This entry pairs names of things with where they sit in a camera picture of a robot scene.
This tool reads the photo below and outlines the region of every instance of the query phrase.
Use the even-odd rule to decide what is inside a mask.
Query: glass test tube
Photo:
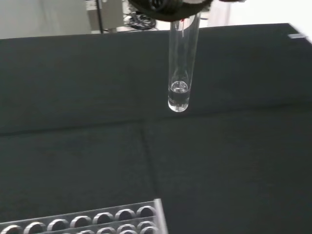
[[[189,105],[199,22],[200,13],[171,23],[168,105],[175,112]]]

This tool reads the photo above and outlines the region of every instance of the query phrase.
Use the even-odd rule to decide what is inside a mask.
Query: black cable
[[[101,16],[101,9],[99,7],[99,1],[100,0],[96,0],[97,3],[97,19],[98,19],[98,27],[99,27],[99,31],[101,34],[103,34],[103,24],[102,24],[102,16]]]
[[[125,15],[130,16],[130,18],[127,19],[128,23],[125,24],[125,26],[132,27],[139,31],[156,28],[156,20],[148,17],[147,15],[138,12],[132,12]]]

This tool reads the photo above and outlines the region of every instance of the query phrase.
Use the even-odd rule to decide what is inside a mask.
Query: dark gray fabric
[[[0,40],[0,222],[163,199],[169,233],[308,233],[312,47],[202,29],[190,106],[168,32]]]
[[[294,32],[288,24],[200,30],[185,114],[311,100],[312,48],[290,39]],[[168,32],[6,39],[0,51],[1,133],[174,115]]]
[[[154,198],[137,124],[0,138],[0,222]]]
[[[308,233],[312,105],[147,127],[169,233]]]

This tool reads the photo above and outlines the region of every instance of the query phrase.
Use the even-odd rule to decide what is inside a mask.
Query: white wall
[[[246,0],[232,3],[229,25],[290,23],[312,38],[312,2],[309,0]]]
[[[84,0],[0,0],[0,39],[90,32]]]

